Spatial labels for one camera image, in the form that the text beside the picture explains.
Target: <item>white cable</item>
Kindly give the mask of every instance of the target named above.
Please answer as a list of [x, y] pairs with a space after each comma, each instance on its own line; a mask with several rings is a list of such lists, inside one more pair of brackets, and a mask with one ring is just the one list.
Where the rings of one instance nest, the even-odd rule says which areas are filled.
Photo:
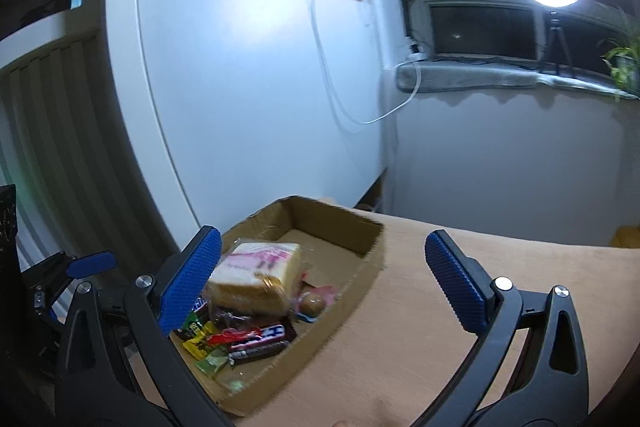
[[422, 83], [422, 70], [420, 69], [420, 66], [418, 65], [417, 61], [408, 60], [407, 62], [401, 62], [400, 64], [394, 67], [393, 79], [395, 82], [396, 76], [398, 74], [398, 68], [400, 66], [405, 66], [407, 64], [414, 65], [416, 81], [415, 81], [414, 90], [409, 95], [409, 97], [406, 100], [404, 100], [404, 102], [402, 102], [400, 105], [393, 108], [391, 111], [383, 114], [382, 116], [379, 116], [375, 120], [360, 121], [353, 118], [349, 114], [349, 112], [346, 110], [344, 105], [342, 104], [342, 100], [340, 100], [340, 96], [338, 95], [338, 92], [335, 89], [335, 84], [331, 77], [331, 73], [329, 71], [329, 66], [326, 61], [326, 54], [324, 53], [324, 46], [322, 45], [320, 32], [318, 31], [318, 19], [316, 17], [316, 0], [311, 0], [311, 3], [309, 4], [309, 17], [311, 19], [311, 28], [314, 33], [314, 40], [316, 41], [316, 49], [318, 50], [318, 55], [320, 57], [320, 70], [322, 71], [322, 79], [324, 80], [324, 87], [326, 89], [327, 96], [329, 97], [330, 102], [331, 100], [335, 100], [335, 103], [338, 106], [338, 109], [340, 109], [340, 112], [347, 118], [347, 120], [357, 125], [369, 125], [371, 123], [376, 123], [377, 121], [380, 121], [383, 118], [388, 117], [390, 114], [395, 113], [398, 109], [404, 107], [415, 98], [415, 95], [418, 93], [418, 90], [420, 89], [420, 84]]

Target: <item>beige tabletop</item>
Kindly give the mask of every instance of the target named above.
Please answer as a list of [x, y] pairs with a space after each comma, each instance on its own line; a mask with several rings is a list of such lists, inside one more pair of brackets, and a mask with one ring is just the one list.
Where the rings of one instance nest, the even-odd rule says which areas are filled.
[[[441, 227], [368, 214], [382, 222], [386, 267], [345, 324], [242, 427], [406, 427], [431, 403], [476, 337], [466, 333], [424, 261], [424, 240]], [[587, 355], [590, 409], [607, 393], [640, 343], [640, 250], [574, 247], [446, 229], [492, 277], [574, 298]], [[519, 331], [484, 404], [495, 401], [515, 365]]]

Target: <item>open cardboard box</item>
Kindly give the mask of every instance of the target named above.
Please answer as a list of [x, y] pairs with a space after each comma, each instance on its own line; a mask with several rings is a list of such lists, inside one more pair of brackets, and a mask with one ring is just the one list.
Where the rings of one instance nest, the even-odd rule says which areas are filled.
[[316, 323], [294, 323], [298, 337], [276, 357], [234, 369], [227, 365], [218, 380], [232, 378], [232, 371], [240, 377], [241, 372], [245, 386], [235, 393], [194, 367], [196, 360], [172, 333], [184, 362], [207, 394], [223, 410], [238, 416], [263, 405], [305, 366], [366, 295], [385, 256], [383, 225], [300, 196], [275, 201], [234, 226], [223, 235], [223, 252], [242, 238], [299, 243], [303, 262], [310, 265], [305, 280], [316, 287], [332, 285], [338, 295]]

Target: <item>window sill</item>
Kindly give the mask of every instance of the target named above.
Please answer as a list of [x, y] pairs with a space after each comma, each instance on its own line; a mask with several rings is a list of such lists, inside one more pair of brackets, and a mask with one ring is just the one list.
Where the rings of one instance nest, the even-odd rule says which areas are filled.
[[[557, 89], [586, 90], [605, 96], [618, 96], [625, 100], [640, 100], [630, 92], [611, 86], [597, 74], [589, 74], [584, 70], [576, 70], [577, 78], [571, 78], [538, 73], [511, 64], [465, 64], [455, 60], [425, 60], [418, 64], [422, 73], [419, 93], [467, 89], [533, 89], [538, 86], [550, 86]], [[398, 89], [412, 92], [415, 80], [413, 64], [398, 68]]]

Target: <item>snack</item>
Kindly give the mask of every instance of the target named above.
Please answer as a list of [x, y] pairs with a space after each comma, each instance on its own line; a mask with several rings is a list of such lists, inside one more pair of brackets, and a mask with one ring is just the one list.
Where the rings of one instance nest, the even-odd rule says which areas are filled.
[[302, 272], [296, 243], [238, 244], [205, 286], [210, 301], [247, 314], [283, 316], [291, 309]]
[[204, 322], [201, 322], [195, 312], [189, 312], [187, 318], [184, 320], [181, 330], [188, 331], [192, 337], [196, 337], [202, 333]]
[[207, 343], [207, 337], [217, 333], [211, 322], [204, 324], [202, 329], [192, 338], [182, 343], [182, 347], [196, 360], [204, 359], [214, 348]]
[[247, 340], [260, 339], [260, 335], [260, 328], [252, 328], [251, 330], [245, 331], [228, 328], [223, 330], [222, 333], [207, 337], [207, 344], [218, 345], [244, 342]]
[[183, 342], [186, 342], [193, 338], [191, 331], [183, 330], [182, 328], [178, 328], [177, 330], [174, 330], [174, 335]]
[[196, 314], [196, 317], [201, 323], [204, 324], [209, 320], [209, 303], [205, 298], [198, 297], [191, 311]]
[[276, 341], [283, 341], [286, 337], [286, 332], [282, 324], [274, 324], [260, 330], [260, 334], [257, 338], [247, 339], [231, 344], [229, 351], [240, 351], [242, 349], [248, 349], [249, 347], [263, 346], [265, 344], [271, 344]]
[[307, 292], [300, 298], [300, 313], [316, 318], [326, 308], [326, 300], [319, 293]]
[[335, 288], [333, 286], [306, 286], [296, 299], [294, 311], [296, 317], [307, 323], [314, 323], [319, 315], [331, 306], [335, 301]]
[[209, 378], [216, 378], [220, 370], [228, 362], [225, 346], [218, 346], [211, 351], [203, 360], [195, 363], [195, 366]]
[[265, 359], [272, 357], [281, 352], [285, 347], [289, 346], [289, 341], [277, 341], [264, 346], [249, 347], [240, 351], [233, 351], [228, 354], [230, 365], [236, 365], [239, 362], [251, 362], [252, 360]]

